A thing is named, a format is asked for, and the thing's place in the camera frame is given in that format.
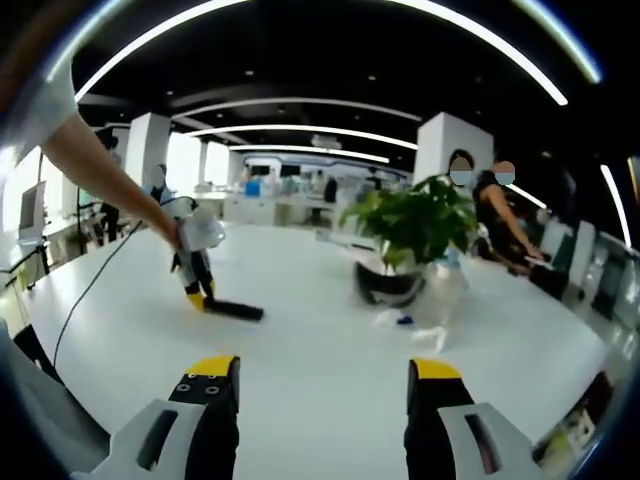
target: window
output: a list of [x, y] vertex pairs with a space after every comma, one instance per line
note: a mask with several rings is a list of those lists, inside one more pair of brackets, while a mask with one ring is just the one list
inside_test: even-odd
[[62, 172], [47, 157], [42, 157], [40, 181], [47, 182], [44, 189], [44, 206], [49, 218], [62, 215]]
[[207, 163], [204, 167], [204, 181], [226, 186], [229, 180], [229, 149], [220, 143], [207, 145]]
[[20, 225], [22, 194], [38, 183], [40, 148], [35, 148], [7, 175], [2, 199], [3, 229], [15, 232]]
[[198, 183], [200, 140], [180, 133], [169, 136], [167, 147], [167, 185], [178, 192], [193, 192]]

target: face mask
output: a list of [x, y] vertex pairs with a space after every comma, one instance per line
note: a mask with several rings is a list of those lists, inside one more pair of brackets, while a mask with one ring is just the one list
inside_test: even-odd
[[496, 180], [500, 185], [511, 185], [515, 179], [515, 173], [496, 173]]
[[155, 188], [164, 187], [164, 172], [160, 168], [154, 168], [149, 174], [149, 181]]
[[473, 172], [466, 170], [452, 170], [449, 172], [449, 177], [451, 177], [451, 181], [453, 183], [455, 183], [459, 187], [463, 187], [471, 183], [472, 174]]

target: plastic bottle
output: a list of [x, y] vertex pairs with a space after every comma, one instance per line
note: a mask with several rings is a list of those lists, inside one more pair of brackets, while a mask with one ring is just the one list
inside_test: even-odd
[[449, 248], [445, 258], [431, 262], [425, 280], [422, 294], [411, 306], [412, 317], [421, 328], [446, 327], [468, 286], [459, 252]]

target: potted plant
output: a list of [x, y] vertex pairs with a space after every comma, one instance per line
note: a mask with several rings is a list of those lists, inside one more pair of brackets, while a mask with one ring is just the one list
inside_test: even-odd
[[477, 228], [470, 199], [462, 197], [448, 176], [432, 176], [407, 191], [371, 192], [342, 215], [355, 216], [357, 229], [375, 239], [384, 272], [356, 263], [355, 281], [369, 303], [411, 303], [424, 284], [425, 267], [445, 257], [449, 247], [469, 248]]

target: curved led light strip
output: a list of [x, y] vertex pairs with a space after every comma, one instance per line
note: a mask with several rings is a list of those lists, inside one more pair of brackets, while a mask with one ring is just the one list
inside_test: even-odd
[[571, 57], [591, 83], [602, 81], [602, 71], [587, 47], [580, 42], [571, 29], [539, 0], [512, 0], [520, 9], [533, 18]]
[[413, 115], [412, 113], [394, 110], [392, 108], [381, 107], [379, 105], [371, 105], [369, 103], [350, 102], [348, 100], [338, 100], [335, 98], [309, 98], [309, 97], [274, 97], [274, 98], [252, 98], [249, 100], [238, 100], [235, 102], [216, 103], [215, 105], [205, 105], [204, 107], [195, 108], [188, 112], [182, 112], [174, 115], [172, 118], [187, 117], [197, 115], [204, 112], [212, 112], [215, 110], [224, 110], [225, 108], [246, 107], [252, 105], [270, 105], [273, 103], [316, 103], [319, 105], [337, 105], [340, 107], [361, 108], [363, 110], [371, 110], [374, 112], [387, 113], [397, 117], [422, 121], [422, 117]]
[[638, 195], [638, 179], [636, 178], [636, 169], [633, 166], [634, 159], [627, 158], [627, 165], [629, 166], [629, 174], [631, 175], [631, 183], [633, 183], [633, 193], [636, 196], [636, 202], [640, 202], [640, 196]]
[[297, 145], [239, 145], [237, 147], [229, 147], [229, 150], [280, 150], [283, 152], [325, 153], [329, 155], [341, 155], [343, 157], [361, 158], [363, 160], [371, 160], [372, 162], [389, 163], [388, 158], [368, 155], [366, 153], [335, 150], [332, 148], [299, 147]]
[[367, 138], [369, 140], [376, 140], [378, 142], [391, 143], [392, 145], [398, 145], [400, 147], [411, 148], [413, 150], [418, 149], [418, 145], [411, 142], [405, 142], [396, 138], [385, 137], [383, 135], [376, 135], [375, 133], [358, 132], [356, 130], [347, 130], [344, 128], [332, 128], [332, 127], [314, 127], [311, 125], [240, 125], [235, 127], [220, 127], [209, 128], [206, 130], [196, 130], [194, 132], [186, 133], [187, 137], [199, 137], [201, 135], [213, 135], [216, 133], [232, 133], [232, 132], [250, 132], [250, 131], [263, 131], [263, 130], [287, 130], [297, 132], [320, 132], [320, 133], [333, 133], [336, 135], [350, 135], [352, 137]]
[[613, 180], [613, 175], [611, 175], [611, 170], [606, 165], [600, 165], [600, 171], [604, 176], [607, 185], [609, 186], [609, 190], [611, 191], [611, 196], [613, 197], [613, 203], [616, 204], [616, 210], [618, 211], [618, 217], [620, 218], [620, 226], [622, 227], [622, 235], [624, 236], [624, 243], [627, 248], [631, 248], [631, 235], [629, 234], [629, 225], [627, 225], [627, 216], [624, 214], [624, 207], [622, 206], [622, 199], [620, 198], [620, 193], [618, 192], [618, 187], [616, 186], [616, 182]]
[[388, 2], [405, 5], [407, 7], [415, 8], [425, 13], [430, 13], [442, 20], [451, 22], [460, 28], [465, 29], [467, 32], [474, 34], [476, 37], [484, 40], [492, 47], [500, 50], [504, 55], [509, 57], [515, 64], [529, 74], [538, 84], [546, 90], [546, 92], [553, 98], [560, 106], [567, 105], [569, 103], [562, 92], [556, 87], [553, 82], [547, 77], [542, 70], [540, 70], [531, 60], [525, 57], [519, 50], [514, 48], [503, 38], [499, 37], [491, 30], [483, 27], [479, 23], [459, 14], [447, 7], [438, 5], [437, 3], [429, 0], [386, 0]]
[[80, 101], [82, 97], [84, 97], [89, 90], [93, 88], [93, 86], [98, 83], [102, 77], [104, 77], [107, 73], [109, 73], [116, 65], [118, 65], [122, 60], [127, 58], [133, 52], [138, 50], [140, 47], [146, 45], [151, 40], [156, 37], [159, 37], [163, 33], [168, 32], [172, 28], [177, 27], [189, 20], [193, 20], [205, 13], [213, 12], [215, 10], [220, 10], [221, 8], [229, 7], [231, 5], [236, 5], [238, 3], [246, 2], [248, 0], [210, 0], [202, 5], [198, 5], [197, 7], [190, 8], [189, 10], [185, 10], [174, 17], [171, 17], [169, 20], [162, 22], [159, 25], [156, 25], [151, 30], [146, 33], [143, 33], [138, 38], [136, 38], [129, 45], [124, 47], [118, 53], [116, 53], [113, 57], [109, 59], [107, 63], [105, 63], [100, 69], [93, 74], [93, 76], [87, 80], [78, 93], [76, 93], [76, 103]]
[[515, 185], [511, 184], [511, 185], [507, 185], [507, 188], [516, 192], [518, 195], [526, 198], [527, 200], [529, 200], [531, 203], [533, 203], [534, 205], [537, 205], [538, 207], [546, 210], [547, 209], [547, 204], [542, 202], [541, 200], [538, 200], [536, 197], [534, 197], [533, 195], [531, 195], [528, 192], [525, 192], [524, 190], [522, 190], [520, 187], [516, 187]]
[[[197, 18], [201, 15], [246, 1], [248, 0], [209, 0], [202, 5], [190, 8], [189, 10], [179, 13], [169, 20], [156, 25], [148, 32], [136, 38], [133, 42], [131, 42], [129, 45], [127, 45], [113, 57], [111, 57], [107, 63], [100, 67], [100, 69], [95, 74], [93, 74], [93, 76], [82, 86], [82, 88], [80, 88], [75, 97], [76, 103], [79, 102], [80, 99], [116, 65], [118, 65], [122, 60], [127, 58], [137, 49], [149, 43], [154, 38], [162, 35], [165, 32], [168, 32], [178, 25], [188, 22], [189, 20], [193, 20], [194, 18]], [[467, 18], [464, 15], [461, 15], [449, 8], [443, 7], [442, 5], [438, 5], [437, 3], [428, 0], [387, 1], [415, 8], [416, 10], [420, 10], [422, 12], [430, 13], [431, 15], [435, 15], [436, 17], [451, 22], [454, 25], [465, 29], [469, 33], [476, 35], [478, 38], [484, 40], [494, 48], [500, 50], [503, 54], [505, 54], [513, 62], [520, 66], [520, 68], [527, 72], [536, 82], [540, 84], [542, 88], [547, 91], [547, 93], [558, 103], [558, 105], [566, 105], [568, 103], [562, 92], [560, 92], [560, 90], [553, 84], [553, 82], [551, 82], [551, 80], [537, 66], [535, 66], [533, 62], [531, 62], [531, 60], [525, 57], [504, 39], [488, 30], [487, 28], [483, 27], [479, 23], [474, 22], [470, 18]]]

